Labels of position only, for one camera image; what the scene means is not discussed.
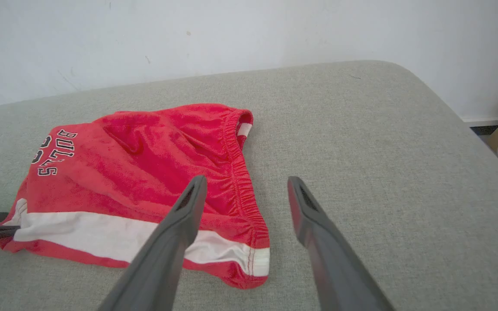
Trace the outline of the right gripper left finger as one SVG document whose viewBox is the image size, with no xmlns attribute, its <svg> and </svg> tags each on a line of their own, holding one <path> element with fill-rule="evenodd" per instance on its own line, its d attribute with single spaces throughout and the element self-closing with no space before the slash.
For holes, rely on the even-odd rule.
<svg viewBox="0 0 498 311">
<path fill-rule="evenodd" d="M 207 181 L 194 177 L 99 305 L 100 311 L 171 311 L 186 249 L 198 234 Z"/>
</svg>

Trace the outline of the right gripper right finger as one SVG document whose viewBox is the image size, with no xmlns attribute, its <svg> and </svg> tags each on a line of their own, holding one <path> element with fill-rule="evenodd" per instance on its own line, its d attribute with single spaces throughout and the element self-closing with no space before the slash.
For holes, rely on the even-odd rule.
<svg viewBox="0 0 498 311">
<path fill-rule="evenodd" d="M 304 181 L 288 178 L 297 240 L 307 249 L 322 311 L 393 311 L 377 282 Z"/>
</svg>

